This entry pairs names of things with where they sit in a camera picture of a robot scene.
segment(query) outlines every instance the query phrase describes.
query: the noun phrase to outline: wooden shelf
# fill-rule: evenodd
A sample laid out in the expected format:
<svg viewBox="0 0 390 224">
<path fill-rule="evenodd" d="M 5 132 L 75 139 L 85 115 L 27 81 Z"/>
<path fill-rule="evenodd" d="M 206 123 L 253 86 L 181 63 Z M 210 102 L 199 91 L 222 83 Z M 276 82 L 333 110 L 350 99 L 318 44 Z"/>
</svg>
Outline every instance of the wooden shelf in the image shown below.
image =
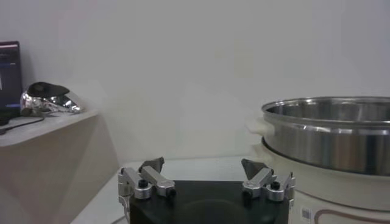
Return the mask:
<svg viewBox="0 0 390 224">
<path fill-rule="evenodd" d="M 24 141 L 45 135 L 52 131 L 64 128 L 71 124 L 75 124 L 82 120 L 96 116 L 98 112 L 96 110 L 87 110 L 80 114 L 74 114 L 69 116 L 60 117 L 47 117 L 42 122 L 30 124 L 7 131 L 6 134 L 0 135 L 0 147 L 6 147 L 22 143 Z M 8 126 L 15 126 L 26 122 L 31 122 L 39 119 L 38 117 L 18 117 L 10 121 L 6 126 L 0 128 L 6 128 Z"/>
</svg>

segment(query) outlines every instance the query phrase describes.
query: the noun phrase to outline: white table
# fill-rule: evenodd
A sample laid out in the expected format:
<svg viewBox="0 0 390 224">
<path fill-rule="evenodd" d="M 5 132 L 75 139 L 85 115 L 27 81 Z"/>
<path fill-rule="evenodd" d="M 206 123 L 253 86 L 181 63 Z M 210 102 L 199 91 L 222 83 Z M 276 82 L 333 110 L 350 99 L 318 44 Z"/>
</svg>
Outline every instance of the white table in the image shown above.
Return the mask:
<svg viewBox="0 0 390 224">
<path fill-rule="evenodd" d="M 166 160 L 161 174 L 172 180 L 244 181 L 246 176 L 241 166 L 243 158 L 244 156 Z M 142 162 L 134 162 L 125 166 L 137 169 L 141 164 Z M 123 207 L 118 202 L 118 179 L 115 174 L 72 224 L 109 224 L 123 215 Z"/>
</svg>

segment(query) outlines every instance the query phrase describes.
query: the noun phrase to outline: metal bowl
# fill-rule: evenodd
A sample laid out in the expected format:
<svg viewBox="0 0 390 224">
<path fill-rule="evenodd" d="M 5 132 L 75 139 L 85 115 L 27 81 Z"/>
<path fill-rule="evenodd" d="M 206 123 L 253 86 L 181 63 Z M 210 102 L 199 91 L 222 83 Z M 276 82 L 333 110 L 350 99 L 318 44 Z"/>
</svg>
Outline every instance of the metal bowl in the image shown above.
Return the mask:
<svg viewBox="0 0 390 224">
<path fill-rule="evenodd" d="M 314 97 L 267 103 L 263 143 L 327 169 L 390 175 L 390 97 Z"/>
</svg>

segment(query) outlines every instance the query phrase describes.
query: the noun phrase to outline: white handle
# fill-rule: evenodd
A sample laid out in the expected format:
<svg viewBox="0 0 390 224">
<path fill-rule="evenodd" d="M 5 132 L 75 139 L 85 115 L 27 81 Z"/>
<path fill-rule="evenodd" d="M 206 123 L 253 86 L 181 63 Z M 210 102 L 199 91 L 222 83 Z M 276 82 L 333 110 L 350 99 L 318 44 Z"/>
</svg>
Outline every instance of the white handle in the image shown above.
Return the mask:
<svg viewBox="0 0 390 224">
<path fill-rule="evenodd" d="M 261 136 L 274 135 L 275 128 L 272 124 L 266 122 L 264 118 L 248 119 L 245 121 L 245 126 L 253 134 Z"/>
</svg>

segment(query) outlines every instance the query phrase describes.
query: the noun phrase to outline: black cable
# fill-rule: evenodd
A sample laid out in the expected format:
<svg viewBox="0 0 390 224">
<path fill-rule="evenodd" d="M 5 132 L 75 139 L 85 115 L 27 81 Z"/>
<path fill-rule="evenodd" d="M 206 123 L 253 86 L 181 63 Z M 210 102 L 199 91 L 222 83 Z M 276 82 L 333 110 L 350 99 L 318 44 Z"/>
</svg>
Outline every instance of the black cable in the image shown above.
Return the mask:
<svg viewBox="0 0 390 224">
<path fill-rule="evenodd" d="M 11 129 L 18 128 L 18 127 L 22 127 L 22 126 L 29 125 L 29 124 L 38 123 L 38 122 L 41 122 L 41 121 L 43 121 L 43 120 L 44 120 L 44 117 L 41 117 L 40 119 L 35 120 L 35 121 L 32 121 L 32 122 L 26 122 L 26 123 L 23 123 L 23 124 L 18 124 L 18 125 L 11 126 L 11 127 L 7 127 L 7 128 L 0 128 L 0 135 L 6 134 L 7 131 L 9 131 L 9 130 L 11 130 Z"/>
</svg>

